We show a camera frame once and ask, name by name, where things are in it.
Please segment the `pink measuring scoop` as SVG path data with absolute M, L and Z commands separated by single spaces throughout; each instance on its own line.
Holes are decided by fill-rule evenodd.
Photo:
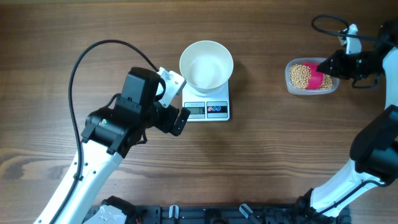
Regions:
M 323 83 L 324 74 L 322 72 L 318 72 L 318 65 L 315 63 L 305 62 L 305 66 L 310 68 L 310 79 L 308 81 L 308 85 L 306 86 L 306 90 L 317 90 Z

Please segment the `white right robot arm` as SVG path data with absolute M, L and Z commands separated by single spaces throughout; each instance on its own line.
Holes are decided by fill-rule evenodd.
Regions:
M 341 210 L 374 187 L 387 187 L 397 179 L 397 20 L 383 23 L 373 51 L 347 54 L 337 50 L 317 70 L 341 80 L 357 82 L 368 75 L 386 78 L 384 111 L 354 139 L 350 159 L 328 182 L 297 199 L 293 217 L 336 218 Z

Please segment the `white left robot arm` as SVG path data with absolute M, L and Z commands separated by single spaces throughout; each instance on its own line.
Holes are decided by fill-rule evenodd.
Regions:
M 183 76 L 164 68 L 131 68 L 122 92 L 111 99 L 114 107 L 88 115 L 73 162 L 36 222 L 81 223 L 130 148 L 147 142 L 146 129 L 180 135 L 190 112 L 171 102 L 185 84 Z

